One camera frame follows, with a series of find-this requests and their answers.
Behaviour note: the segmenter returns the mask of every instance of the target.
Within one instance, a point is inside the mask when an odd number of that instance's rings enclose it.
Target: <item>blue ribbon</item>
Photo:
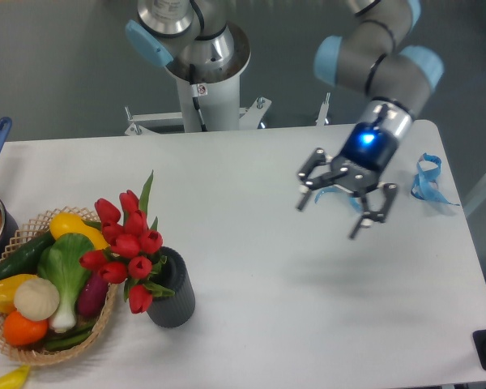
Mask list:
[[[335,188],[334,186],[328,186],[326,188],[322,188],[315,196],[315,203],[317,203],[320,197],[325,193],[340,193],[340,192],[343,192],[343,190],[340,190],[339,188]],[[355,209],[355,211],[357,211],[358,213],[362,213],[362,207],[358,204],[356,199],[354,197],[348,197],[348,198],[349,198],[349,203]]]
[[[420,162],[422,161],[432,162],[436,165],[434,169],[423,170]],[[444,203],[449,205],[454,204],[448,201],[445,196],[439,191],[439,185],[437,184],[437,177],[441,174],[441,158],[438,156],[430,156],[424,153],[416,164],[418,173],[414,176],[414,182],[412,183],[411,195],[419,200],[433,201],[437,203]]]

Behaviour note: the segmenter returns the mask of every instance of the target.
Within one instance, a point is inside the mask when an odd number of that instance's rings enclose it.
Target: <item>yellow bell pepper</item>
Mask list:
[[[31,366],[22,365],[18,369],[0,377],[0,389],[20,389],[29,375]]]
[[[66,233],[80,233],[90,239],[96,250],[103,250],[109,246],[98,229],[84,224],[81,217],[73,213],[58,213],[50,221],[49,229],[54,239],[58,239]]]
[[[15,310],[15,293],[16,289],[27,280],[36,278],[33,274],[18,274],[0,280],[0,312],[10,314]]]

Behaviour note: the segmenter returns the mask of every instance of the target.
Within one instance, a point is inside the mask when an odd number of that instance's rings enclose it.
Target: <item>banana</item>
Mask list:
[[[20,389],[25,383],[31,366],[22,365],[18,369],[0,377],[0,389]]]

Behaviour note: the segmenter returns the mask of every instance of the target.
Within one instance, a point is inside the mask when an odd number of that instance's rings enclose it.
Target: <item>white table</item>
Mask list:
[[[8,143],[0,197],[21,224],[47,209],[139,192],[187,262],[197,297],[165,330],[127,304],[85,355],[35,370],[27,389],[393,388],[486,381],[471,333],[486,328],[486,287],[460,207],[409,195],[423,152],[418,121],[383,179],[400,193],[386,224],[347,239],[357,214],[340,194],[300,213],[296,171],[315,147],[336,154],[352,126]],[[11,366],[0,355],[0,374]]]

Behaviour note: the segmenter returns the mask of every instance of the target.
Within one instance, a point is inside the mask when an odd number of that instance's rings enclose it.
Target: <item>orange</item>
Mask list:
[[[15,310],[3,324],[3,336],[11,346],[24,346],[43,339],[49,330],[49,320],[33,322]]]

